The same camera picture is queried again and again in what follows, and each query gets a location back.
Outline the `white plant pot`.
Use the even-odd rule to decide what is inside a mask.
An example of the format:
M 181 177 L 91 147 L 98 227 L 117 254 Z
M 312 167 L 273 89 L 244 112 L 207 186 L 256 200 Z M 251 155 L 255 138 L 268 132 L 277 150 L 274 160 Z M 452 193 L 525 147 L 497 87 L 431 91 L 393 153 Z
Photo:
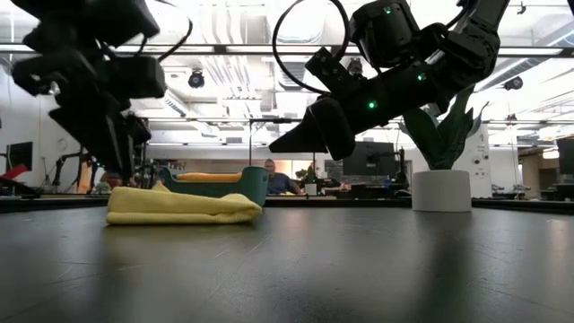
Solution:
M 417 212 L 472 211 L 470 175 L 465 170 L 425 170 L 412 179 L 412 208 Z

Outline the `red object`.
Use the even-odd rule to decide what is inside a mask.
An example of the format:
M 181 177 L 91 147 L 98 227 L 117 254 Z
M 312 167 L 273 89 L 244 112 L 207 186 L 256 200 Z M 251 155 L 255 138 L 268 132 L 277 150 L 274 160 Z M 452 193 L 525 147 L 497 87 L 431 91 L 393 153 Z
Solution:
M 21 164 L 9 169 L 5 174 L 0 175 L 0 179 L 16 179 L 18 176 L 20 176 L 27 170 L 28 170 L 27 166 Z

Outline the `black angled stand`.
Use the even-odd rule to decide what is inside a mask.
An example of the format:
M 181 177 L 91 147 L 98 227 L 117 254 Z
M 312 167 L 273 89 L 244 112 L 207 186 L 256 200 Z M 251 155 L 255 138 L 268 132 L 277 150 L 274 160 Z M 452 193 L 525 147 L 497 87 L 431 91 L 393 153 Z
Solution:
M 0 177 L 0 196 L 15 196 L 21 198 L 39 198 L 41 193 L 36 188 L 31 188 L 12 179 Z

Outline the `green snake plant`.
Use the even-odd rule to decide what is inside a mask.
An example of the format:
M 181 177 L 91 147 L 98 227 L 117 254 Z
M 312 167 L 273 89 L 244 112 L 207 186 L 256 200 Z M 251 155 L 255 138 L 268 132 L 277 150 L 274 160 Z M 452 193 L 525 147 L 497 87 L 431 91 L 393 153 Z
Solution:
M 465 149 L 466 139 L 479 130 L 488 103 L 475 118 L 474 109 L 466 109 L 473 93 L 473 86 L 461 91 L 442 121 L 423 109 L 411 109 L 403 115 L 399 128 L 413 140 L 430 170 L 451 170 Z

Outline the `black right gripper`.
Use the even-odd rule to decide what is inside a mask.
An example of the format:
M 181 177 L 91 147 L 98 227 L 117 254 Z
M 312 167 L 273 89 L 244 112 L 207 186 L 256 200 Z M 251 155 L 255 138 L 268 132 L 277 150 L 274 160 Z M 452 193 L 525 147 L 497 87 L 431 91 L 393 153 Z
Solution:
M 305 65 L 329 90 L 310 106 L 301 122 L 274 140 L 271 153 L 326 153 L 335 161 L 352 154 L 355 135 L 384 125 L 407 110 L 434 104 L 444 110 L 449 91 L 437 67 L 414 60 L 376 77 L 351 76 L 321 48 Z

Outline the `white machine housing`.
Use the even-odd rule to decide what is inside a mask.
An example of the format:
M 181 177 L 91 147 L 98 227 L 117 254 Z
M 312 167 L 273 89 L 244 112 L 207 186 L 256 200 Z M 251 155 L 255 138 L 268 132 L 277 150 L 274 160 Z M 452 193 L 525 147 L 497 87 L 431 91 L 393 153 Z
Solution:
M 491 197 L 490 146 L 487 126 L 480 126 L 467 140 L 469 149 L 469 174 L 474 198 Z

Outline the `yellow microfiber towel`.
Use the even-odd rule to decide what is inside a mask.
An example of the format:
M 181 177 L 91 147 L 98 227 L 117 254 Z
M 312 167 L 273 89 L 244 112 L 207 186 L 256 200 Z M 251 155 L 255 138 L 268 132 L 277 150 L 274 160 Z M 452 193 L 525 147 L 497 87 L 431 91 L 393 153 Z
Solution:
M 151 189 L 116 187 L 111 191 L 106 221 L 113 225 L 231 224 L 255 220 L 263 208 L 241 194 L 208 197 Z

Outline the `teal plastic bin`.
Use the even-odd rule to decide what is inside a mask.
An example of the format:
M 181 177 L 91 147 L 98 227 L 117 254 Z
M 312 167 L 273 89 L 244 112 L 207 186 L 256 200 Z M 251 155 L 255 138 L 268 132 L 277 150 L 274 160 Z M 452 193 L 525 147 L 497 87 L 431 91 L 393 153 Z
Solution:
M 158 170 L 157 178 L 171 192 L 208 197 L 241 194 L 260 206 L 265 203 L 268 184 L 268 172 L 256 166 L 244 168 L 238 179 L 183 180 L 166 167 Z

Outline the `dark orange microfiber towel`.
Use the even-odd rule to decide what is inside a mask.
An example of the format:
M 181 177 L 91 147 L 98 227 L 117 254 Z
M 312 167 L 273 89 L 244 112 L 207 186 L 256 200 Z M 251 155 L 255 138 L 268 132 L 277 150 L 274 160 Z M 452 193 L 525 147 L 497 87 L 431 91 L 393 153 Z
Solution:
M 241 180 L 241 173 L 201 173 L 189 172 L 175 176 L 178 181 L 190 183 L 234 183 Z

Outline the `black computer monitor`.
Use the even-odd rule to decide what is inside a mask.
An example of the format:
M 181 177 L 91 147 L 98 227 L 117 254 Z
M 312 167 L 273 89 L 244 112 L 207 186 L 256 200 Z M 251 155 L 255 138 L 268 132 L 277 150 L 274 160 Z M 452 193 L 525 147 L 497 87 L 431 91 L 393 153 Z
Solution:
M 556 144 L 559 152 L 560 174 L 574 176 L 574 138 L 558 139 Z
M 405 174 L 404 149 L 392 143 L 356 142 L 352 154 L 343 161 L 346 176 L 389 176 Z
M 32 171 L 33 142 L 8 144 L 6 146 L 5 170 L 11 170 L 17 166 L 24 166 L 27 171 Z

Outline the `person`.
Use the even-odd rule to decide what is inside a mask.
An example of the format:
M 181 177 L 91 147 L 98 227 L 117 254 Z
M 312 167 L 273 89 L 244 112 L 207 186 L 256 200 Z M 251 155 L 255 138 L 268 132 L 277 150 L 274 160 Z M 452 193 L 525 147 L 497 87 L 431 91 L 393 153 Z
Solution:
M 287 192 L 295 195 L 301 194 L 300 187 L 289 176 L 276 170 L 273 160 L 265 160 L 264 165 L 269 175 L 268 195 L 281 195 Z

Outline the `silver ventilation duct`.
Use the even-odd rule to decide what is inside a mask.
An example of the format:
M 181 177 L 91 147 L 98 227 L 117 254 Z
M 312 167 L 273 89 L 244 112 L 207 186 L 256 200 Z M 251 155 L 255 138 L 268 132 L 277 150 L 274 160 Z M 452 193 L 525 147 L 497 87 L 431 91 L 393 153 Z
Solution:
M 284 61 L 283 64 L 292 76 L 297 78 L 299 81 L 304 81 L 304 76 L 307 72 L 304 62 Z M 279 86 L 284 90 L 300 91 L 302 89 L 302 87 L 296 84 L 279 66 L 277 67 L 277 73 L 277 82 L 279 83 Z

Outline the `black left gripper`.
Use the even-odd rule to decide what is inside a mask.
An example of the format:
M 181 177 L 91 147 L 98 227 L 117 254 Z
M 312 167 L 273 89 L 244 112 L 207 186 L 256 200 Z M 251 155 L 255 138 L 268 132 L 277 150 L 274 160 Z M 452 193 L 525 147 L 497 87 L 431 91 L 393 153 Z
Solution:
M 52 94 L 48 115 L 101 162 L 127 179 L 134 174 L 132 143 L 152 138 L 145 122 L 127 110 L 132 99 L 167 91 L 160 60 L 136 54 L 106 59 L 100 52 L 61 48 L 14 64 L 14 82 L 32 96 Z

